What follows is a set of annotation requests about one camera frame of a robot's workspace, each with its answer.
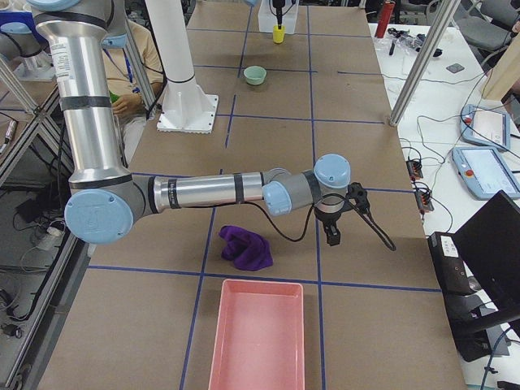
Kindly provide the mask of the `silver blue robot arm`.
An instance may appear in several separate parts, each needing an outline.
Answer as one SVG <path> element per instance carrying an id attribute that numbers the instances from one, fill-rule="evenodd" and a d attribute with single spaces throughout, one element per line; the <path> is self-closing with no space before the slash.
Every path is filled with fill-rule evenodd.
<path id="1" fill-rule="evenodd" d="M 211 208 L 264 201 L 268 218 L 307 207 L 323 224 L 329 245 L 340 242 L 341 215 L 356 211 L 370 223 L 366 190 L 350 179 L 349 162 L 322 156 L 311 170 L 294 175 L 264 172 L 168 179 L 134 177 L 123 164 L 102 43 L 126 41 L 121 1 L 34 1 L 37 31 L 49 42 L 57 73 L 60 107 L 75 170 L 64 216 L 69 230 L 92 244 L 126 236 L 133 224 L 166 209 Z"/>

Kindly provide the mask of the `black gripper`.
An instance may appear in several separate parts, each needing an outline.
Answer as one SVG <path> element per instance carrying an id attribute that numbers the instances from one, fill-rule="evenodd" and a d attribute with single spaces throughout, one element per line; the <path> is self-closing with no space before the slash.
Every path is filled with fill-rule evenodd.
<path id="1" fill-rule="evenodd" d="M 367 191 L 357 182 L 349 184 L 346 190 L 333 189 L 324 193 L 315 205 L 314 214 L 323 225 L 328 245 L 340 244 L 340 231 L 336 223 L 343 213 L 351 210 L 360 216 L 368 215 Z"/>

